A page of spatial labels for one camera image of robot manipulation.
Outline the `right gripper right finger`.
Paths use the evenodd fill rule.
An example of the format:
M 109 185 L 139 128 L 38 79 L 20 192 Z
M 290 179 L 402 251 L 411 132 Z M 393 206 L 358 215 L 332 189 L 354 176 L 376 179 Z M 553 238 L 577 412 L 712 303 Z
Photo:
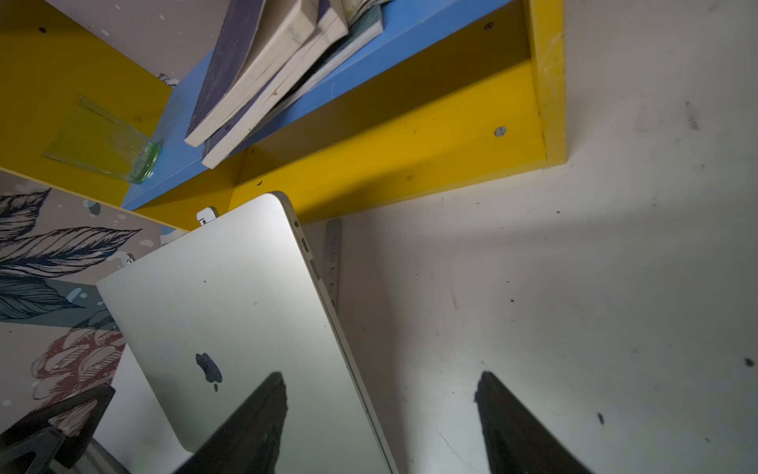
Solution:
M 475 402 L 491 472 L 590 474 L 491 371 Z

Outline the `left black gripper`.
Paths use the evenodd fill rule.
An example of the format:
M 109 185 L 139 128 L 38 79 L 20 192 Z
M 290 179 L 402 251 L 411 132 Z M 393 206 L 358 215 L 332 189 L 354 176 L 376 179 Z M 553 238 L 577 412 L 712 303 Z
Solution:
M 49 407 L 29 412 L 1 434 L 2 473 L 53 473 L 49 468 L 57 460 L 73 467 L 85 454 L 100 420 L 112 398 L 114 387 L 101 384 Z M 93 404 L 76 436 L 67 436 L 51 420 Z

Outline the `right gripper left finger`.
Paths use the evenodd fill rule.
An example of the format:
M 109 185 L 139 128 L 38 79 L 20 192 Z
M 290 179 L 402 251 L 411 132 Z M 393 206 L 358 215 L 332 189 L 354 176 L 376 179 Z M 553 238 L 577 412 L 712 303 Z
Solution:
M 286 385 L 273 372 L 177 471 L 274 473 L 286 413 Z

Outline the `silver laptop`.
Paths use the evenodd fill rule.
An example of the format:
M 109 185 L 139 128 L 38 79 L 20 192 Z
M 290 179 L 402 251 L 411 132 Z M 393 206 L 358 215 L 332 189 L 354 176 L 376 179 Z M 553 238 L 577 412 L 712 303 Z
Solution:
M 197 452 L 270 374 L 281 473 L 396 464 L 286 195 L 217 217 L 98 282 L 179 443 Z

